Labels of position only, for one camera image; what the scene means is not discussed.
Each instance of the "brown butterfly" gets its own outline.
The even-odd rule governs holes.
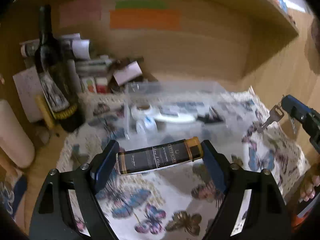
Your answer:
[[[233,163],[238,164],[240,167],[243,167],[243,161],[240,157],[237,157],[235,155],[231,155],[231,159]]]
[[[202,217],[200,214],[193,214],[192,216],[188,215],[185,210],[175,212],[172,216],[172,220],[168,222],[165,226],[165,230],[174,231],[181,228],[185,228],[184,230],[188,231],[189,234],[193,236],[199,236],[200,226]]]

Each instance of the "green sticky note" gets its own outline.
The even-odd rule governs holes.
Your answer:
[[[117,9],[168,9],[161,0],[121,0],[116,2]]]

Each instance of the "metal key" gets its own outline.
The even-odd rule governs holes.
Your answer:
[[[278,105],[275,105],[269,112],[270,117],[266,120],[266,122],[258,128],[257,132],[262,133],[265,128],[271,125],[273,122],[279,122],[282,117],[284,117],[284,112]]]

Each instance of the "pink sticky note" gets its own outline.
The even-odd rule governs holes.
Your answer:
[[[59,6],[60,28],[101,18],[101,0],[74,0]]]

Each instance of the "butterfly tablecloth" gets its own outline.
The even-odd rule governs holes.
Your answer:
[[[256,132],[267,119],[268,110],[252,88],[242,93],[226,93],[215,102],[229,123],[234,119],[233,125],[216,126],[217,129],[204,125],[200,130],[159,135],[156,144],[125,138],[122,96],[80,98],[89,121],[67,137],[57,163],[60,172],[90,162],[110,139],[131,150],[193,136],[209,139],[218,152],[246,170],[270,169],[283,196],[310,168],[301,148],[284,135],[277,123],[263,134]],[[96,198],[120,240],[196,240],[203,238],[213,222],[224,195],[215,188],[203,161],[197,160],[126,176],[119,176],[113,170]],[[72,191],[70,199],[79,231],[88,234]],[[249,199],[250,191],[246,191],[233,234],[242,230]]]

